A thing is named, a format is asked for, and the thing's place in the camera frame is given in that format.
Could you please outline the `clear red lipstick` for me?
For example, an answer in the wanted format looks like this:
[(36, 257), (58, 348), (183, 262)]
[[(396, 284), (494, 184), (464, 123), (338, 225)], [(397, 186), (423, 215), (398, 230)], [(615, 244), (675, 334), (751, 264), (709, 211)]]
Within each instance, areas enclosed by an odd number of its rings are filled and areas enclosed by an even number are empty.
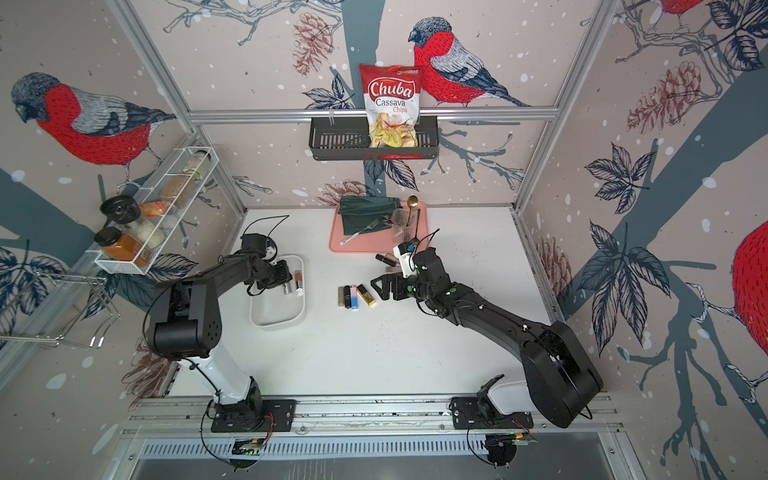
[(298, 295), (304, 294), (304, 288), (303, 288), (303, 272), (301, 270), (296, 270), (293, 273), (294, 278), (294, 284), (295, 284), (295, 291)]

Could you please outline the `black gold lip gloss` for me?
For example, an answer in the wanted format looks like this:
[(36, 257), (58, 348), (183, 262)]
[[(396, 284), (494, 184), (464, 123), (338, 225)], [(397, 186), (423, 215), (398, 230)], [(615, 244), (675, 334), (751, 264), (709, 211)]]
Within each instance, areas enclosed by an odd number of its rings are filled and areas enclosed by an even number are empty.
[(392, 253), (387, 254), (376, 254), (375, 259), (384, 263), (385, 265), (389, 267), (397, 267), (399, 265), (399, 260), (396, 256), (394, 256)]

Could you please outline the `white storage box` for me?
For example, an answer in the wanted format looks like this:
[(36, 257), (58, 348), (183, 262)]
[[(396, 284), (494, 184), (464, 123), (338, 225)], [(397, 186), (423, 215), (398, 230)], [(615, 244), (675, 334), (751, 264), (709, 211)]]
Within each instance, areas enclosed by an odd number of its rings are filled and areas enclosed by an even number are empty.
[(307, 293), (305, 287), (305, 265), (302, 257), (293, 254), (281, 255), (277, 261), (286, 261), (293, 273), (303, 272), (304, 294), (295, 291), (294, 278), (291, 281), (292, 293), (285, 295), (283, 285), (266, 290), (259, 296), (251, 298), (250, 321), (262, 330), (279, 330), (293, 327), (301, 323), (307, 314)]

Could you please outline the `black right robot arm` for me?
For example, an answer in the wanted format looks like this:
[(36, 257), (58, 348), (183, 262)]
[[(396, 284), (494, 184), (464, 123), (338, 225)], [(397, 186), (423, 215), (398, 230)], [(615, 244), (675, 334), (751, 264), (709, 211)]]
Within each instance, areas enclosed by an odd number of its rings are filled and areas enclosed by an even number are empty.
[(422, 251), (396, 247), (376, 259), (400, 269), (371, 281), (381, 299), (413, 298), (422, 313), (472, 330), (520, 362), (524, 382), (504, 384), (500, 374), (478, 392), (478, 409), (485, 418), (521, 411), (522, 400), (514, 392), (521, 387), (535, 410), (557, 427), (566, 428), (579, 416), (594, 418), (590, 402), (604, 382), (566, 323), (529, 320), (491, 303), (473, 288), (453, 281), (433, 247)]

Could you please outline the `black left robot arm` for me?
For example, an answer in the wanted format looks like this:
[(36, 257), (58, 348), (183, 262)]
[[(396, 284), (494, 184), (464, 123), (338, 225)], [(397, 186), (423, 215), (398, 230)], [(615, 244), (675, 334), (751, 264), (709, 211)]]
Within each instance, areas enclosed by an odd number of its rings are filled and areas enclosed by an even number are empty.
[(220, 344), (223, 319), (219, 298), (242, 284), (257, 297), (292, 280), (284, 260), (276, 259), (271, 237), (241, 237), (241, 248), (192, 277), (163, 288), (148, 309), (145, 330), (150, 350), (168, 360), (185, 361), (212, 391), (217, 421), (236, 431), (254, 430), (266, 419), (259, 387)]

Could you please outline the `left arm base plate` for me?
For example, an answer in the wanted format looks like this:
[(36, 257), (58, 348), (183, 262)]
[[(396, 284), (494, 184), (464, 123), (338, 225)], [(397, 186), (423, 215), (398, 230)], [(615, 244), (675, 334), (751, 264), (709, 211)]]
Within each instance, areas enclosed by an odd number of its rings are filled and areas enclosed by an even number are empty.
[(245, 401), (215, 406), (213, 433), (289, 432), (297, 401), (294, 399), (262, 400), (252, 409)]

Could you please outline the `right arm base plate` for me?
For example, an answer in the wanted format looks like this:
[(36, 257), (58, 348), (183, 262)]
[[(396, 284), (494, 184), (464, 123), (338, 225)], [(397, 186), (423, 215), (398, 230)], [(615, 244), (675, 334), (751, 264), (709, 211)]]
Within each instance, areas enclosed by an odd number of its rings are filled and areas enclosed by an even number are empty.
[(528, 412), (504, 415), (477, 397), (452, 397), (448, 403), (455, 430), (477, 429), (530, 429), (534, 426)]

